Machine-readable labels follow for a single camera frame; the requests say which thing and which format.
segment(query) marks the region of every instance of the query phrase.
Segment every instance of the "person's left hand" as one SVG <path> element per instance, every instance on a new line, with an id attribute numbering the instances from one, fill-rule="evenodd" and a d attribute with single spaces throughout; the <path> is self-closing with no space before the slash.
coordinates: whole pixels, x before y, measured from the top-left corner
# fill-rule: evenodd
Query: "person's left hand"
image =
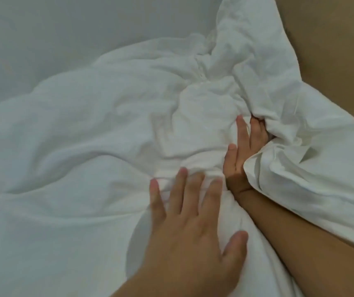
<path id="1" fill-rule="evenodd" d="M 246 257 L 248 234 L 234 234 L 222 253 L 217 236 L 222 179 L 214 180 L 198 209 L 205 178 L 187 180 L 181 168 L 165 210 L 155 179 L 150 182 L 152 234 L 138 274 L 158 291 L 146 296 L 223 297 L 236 287 Z"/>

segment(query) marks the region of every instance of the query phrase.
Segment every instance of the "fitted sheet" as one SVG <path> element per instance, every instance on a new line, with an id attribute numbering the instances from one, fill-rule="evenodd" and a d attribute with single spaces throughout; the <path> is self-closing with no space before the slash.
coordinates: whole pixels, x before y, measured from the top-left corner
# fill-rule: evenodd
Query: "fitted sheet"
<path id="1" fill-rule="evenodd" d="M 301 80 L 274 0 L 223 0 L 208 36 L 114 50 L 0 103 L 0 296 L 109 296 L 139 267 L 148 186 L 180 166 L 222 176 L 235 118 L 274 137 L 254 188 L 354 242 L 354 118 Z M 249 232 L 233 296 L 301 296 L 225 185 L 220 247 Z"/>

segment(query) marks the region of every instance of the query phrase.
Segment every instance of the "crumpled white sheet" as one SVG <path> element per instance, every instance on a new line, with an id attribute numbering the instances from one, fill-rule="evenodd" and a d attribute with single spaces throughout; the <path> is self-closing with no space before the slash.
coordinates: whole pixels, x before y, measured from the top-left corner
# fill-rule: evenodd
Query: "crumpled white sheet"
<path id="1" fill-rule="evenodd" d="M 204 191 L 250 112 L 277 137 L 251 184 L 354 242 L 354 118 L 302 82 L 274 0 L 224 0 L 207 39 L 121 48 L 0 103 L 0 297 L 109 296 L 140 265 L 150 179 L 167 201 L 180 166 L 203 169 Z M 221 247 L 240 229 L 233 296 L 300 296 L 225 188 Z"/>

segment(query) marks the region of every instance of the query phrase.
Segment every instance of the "brown floor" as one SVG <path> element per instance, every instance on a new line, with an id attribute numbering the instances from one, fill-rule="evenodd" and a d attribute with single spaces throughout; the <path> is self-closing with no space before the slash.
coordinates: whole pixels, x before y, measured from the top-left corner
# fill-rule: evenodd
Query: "brown floor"
<path id="1" fill-rule="evenodd" d="M 354 0 L 276 0 L 305 82 L 354 116 Z"/>

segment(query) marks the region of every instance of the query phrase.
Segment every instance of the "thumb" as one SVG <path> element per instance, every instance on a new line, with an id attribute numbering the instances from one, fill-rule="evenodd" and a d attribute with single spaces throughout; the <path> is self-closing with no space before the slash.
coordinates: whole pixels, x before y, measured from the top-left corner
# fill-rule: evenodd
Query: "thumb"
<path id="1" fill-rule="evenodd" d="M 246 231 L 236 232 L 225 247 L 223 253 L 223 265 L 225 273 L 229 276 L 233 287 L 238 284 L 240 272 L 247 255 L 247 241 L 249 234 Z"/>

